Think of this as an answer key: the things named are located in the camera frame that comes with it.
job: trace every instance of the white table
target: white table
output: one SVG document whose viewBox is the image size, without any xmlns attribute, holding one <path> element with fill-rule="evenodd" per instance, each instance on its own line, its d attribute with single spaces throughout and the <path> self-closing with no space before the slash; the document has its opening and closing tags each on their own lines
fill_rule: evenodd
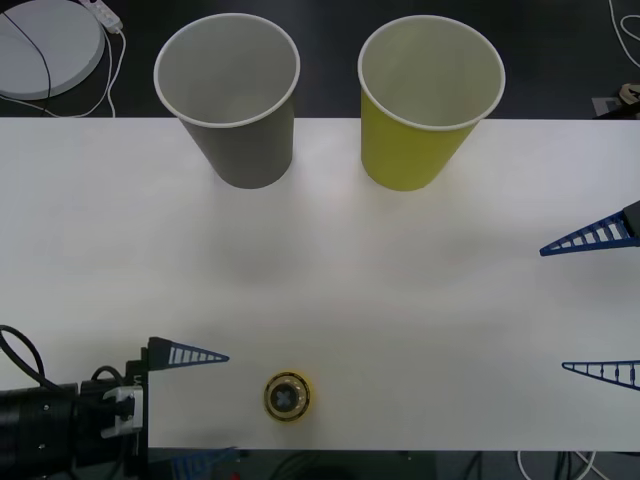
<svg viewBox="0 0 640 480">
<path fill-rule="evenodd" d="M 57 382 L 152 335 L 229 355 L 152 375 L 156 447 L 640 449 L 640 393 L 560 367 L 640 357 L 640 251 L 538 255 L 640 198 L 639 123 L 484 121 L 413 193 L 358 120 L 295 142 L 243 191 L 176 120 L 0 120 L 0 319 Z M 283 369 L 317 390 L 294 425 L 261 406 Z"/>
</svg>

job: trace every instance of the black cable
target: black cable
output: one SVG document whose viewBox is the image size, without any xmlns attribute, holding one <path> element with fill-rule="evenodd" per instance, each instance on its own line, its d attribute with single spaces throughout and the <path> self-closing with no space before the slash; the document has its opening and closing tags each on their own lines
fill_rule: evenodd
<svg viewBox="0 0 640 480">
<path fill-rule="evenodd" d="M 116 459 L 115 463 L 111 467 L 111 470 L 109 470 L 109 473 L 107 473 L 107 475 L 104 477 L 104 480 L 112 480 L 113 477 L 116 476 L 116 474 L 118 473 L 118 470 L 120 470 L 120 467 L 124 462 L 124 457 L 127 453 L 128 448 L 129 448 L 129 437 L 124 437 L 122 439 L 122 443 L 120 444 L 120 452 L 118 452 L 118 458 Z"/>
<path fill-rule="evenodd" d="M 565 480 L 571 480 L 573 475 L 573 465 L 571 464 L 571 457 L 573 456 L 573 452 L 567 452 L 567 477 Z"/>
<path fill-rule="evenodd" d="M 42 63 L 44 64 L 44 68 L 47 71 L 47 98 L 45 98 L 44 100 L 44 106 L 42 107 L 42 110 L 40 110 L 40 116 L 44 116 L 44 112 L 46 112 L 47 107 L 49 106 L 49 99 L 51 98 L 51 72 L 49 72 L 49 64 L 47 64 L 47 60 L 44 58 L 44 55 L 42 54 L 42 51 L 38 48 L 38 46 L 35 44 L 35 42 L 33 40 L 31 40 L 31 38 L 29 37 L 29 35 L 27 35 L 26 33 L 24 33 L 24 30 L 22 30 L 18 24 L 16 22 L 14 22 L 11 17 L 9 15 L 6 14 L 6 12 L 2 12 L 2 14 L 7 18 L 7 20 L 9 20 L 14 27 L 16 27 L 18 30 L 20 30 L 20 33 L 22 33 L 22 35 L 24 35 L 24 37 L 29 40 L 29 42 L 31 42 L 31 45 L 33 45 L 33 48 L 35 48 L 37 50 L 37 52 L 40 54 L 40 58 L 42 58 Z"/>
<path fill-rule="evenodd" d="M 124 378 L 122 377 L 122 375 L 120 375 L 120 372 L 118 372 L 118 370 L 116 370 L 115 368 L 109 365 L 103 365 L 102 367 L 98 368 L 95 372 L 93 372 L 93 375 L 91 375 L 91 380 L 94 380 L 94 381 L 98 380 L 98 377 L 103 372 L 110 373 L 113 379 L 118 383 L 119 386 L 124 385 Z"/>
<path fill-rule="evenodd" d="M 473 472 L 474 467 L 476 466 L 477 463 L 482 461 L 482 452 L 477 452 L 473 457 L 471 457 L 471 460 L 469 461 L 469 464 L 467 465 L 467 468 L 464 469 L 464 472 L 462 473 L 462 480 L 468 480 L 468 478 L 471 476 L 471 472 Z"/>
<path fill-rule="evenodd" d="M 33 368 L 31 368 L 29 364 L 27 364 L 24 360 L 22 360 L 22 358 L 20 358 L 20 356 L 13 350 L 13 348 L 9 346 L 2 332 L 7 332 L 14 335 L 16 338 L 18 338 L 22 343 L 26 345 L 26 347 L 31 351 L 31 353 L 33 354 L 36 360 L 36 365 L 38 366 L 38 372 L 36 372 Z M 44 374 L 44 365 L 42 363 L 42 358 L 40 357 L 40 353 L 38 353 L 38 350 L 33 345 L 33 343 L 31 343 L 31 341 L 24 334 L 22 334 L 15 328 L 10 327 L 8 325 L 0 325 L 0 349 L 5 353 L 7 357 L 9 357 L 9 360 L 11 360 L 16 367 L 22 370 L 30 378 L 38 382 L 41 387 L 46 388 L 50 392 L 57 393 L 61 397 L 64 397 L 67 400 L 69 400 L 70 402 L 79 403 L 94 410 L 100 410 L 100 411 L 106 410 L 113 413 L 114 415 L 128 414 L 124 410 L 120 411 L 121 408 L 126 408 L 124 405 L 120 407 L 118 404 L 101 404 L 101 403 L 85 400 L 83 398 L 78 397 L 77 395 L 67 392 L 66 390 L 62 389 L 59 385 L 56 385 L 52 381 L 48 380 Z"/>
<path fill-rule="evenodd" d="M 480 452 L 480 457 L 478 458 L 478 480 L 482 480 L 482 461 L 484 459 L 484 455 Z"/>
<path fill-rule="evenodd" d="M 286 467 L 291 467 L 293 465 L 294 460 L 299 460 L 303 457 L 308 457 L 312 452 L 309 451 L 302 451 L 302 452 L 298 452 L 298 453 L 294 453 L 293 455 L 289 455 L 287 458 L 285 458 L 282 462 L 280 462 L 280 464 L 275 468 L 275 470 L 273 471 L 273 473 L 269 476 L 269 480 L 278 480 L 281 477 L 284 479 L 286 478 L 284 474 L 288 474 L 288 476 L 291 476 L 291 474 L 293 473 L 293 470 L 297 467 L 300 467 L 303 464 L 307 464 L 307 467 L 310 467 L 316 460 L 316 458 L 318 457 L 318 454 L 314 454 L 312 456 L 312 458 L 308 461 L 308 462 L 297 462 L 296 463 L 296 467 L 289 468 L 288 471 L 285 472 L 285 468 Z"/>
<path fill-rule="evenodd" d="M 560 476 L 562 474 L 562 469 L 564 467 L 566 456 L 567 456 L 566 452 L 558 452 L 558 456 L 556 458 L 556 470 L 553 475 L 554 480 L 561 480 Z"/>
</svg>

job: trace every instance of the round object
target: round object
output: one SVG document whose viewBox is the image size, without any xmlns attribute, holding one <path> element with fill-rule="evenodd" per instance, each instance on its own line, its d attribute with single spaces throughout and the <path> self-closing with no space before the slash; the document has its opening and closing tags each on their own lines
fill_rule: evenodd
<svg viewBox="0 0 640 480">
<path fill-rule="evenodd" d="M 44 55 L 51 75 L 51 96 L 78 85 L 102 58 L 102 26 L 82 5 L 68 0 L 35 0 L 6 13 Z M 0 59 L 0 94 L 20 100 L 46 98 L 49 83 L 42 57 L 4 15 L 0 15 Z"/>
<path fill-rule="evenodd" d="M 311 384 L 295 372 L 281 372 L 271 377 L 264 389 L 264 408 L 279 422 L 295 422 L 311 407 Z"/>
<path fill-rule="evenodd" d="M 505 71 L 476 30 L 418 15 L 376 30 L 358 59 L 362 164 L 393 190 L 427 185 L 502 98 Z"/>
<path fill-rule="evenodd" d="M 300 56 L 291 37 L 264 18 L 225 13 L 173 35 L 153 80 L 215 171 L 240 188 L 278 180 L 293 154 L 293 90 Z"/>
</svg>

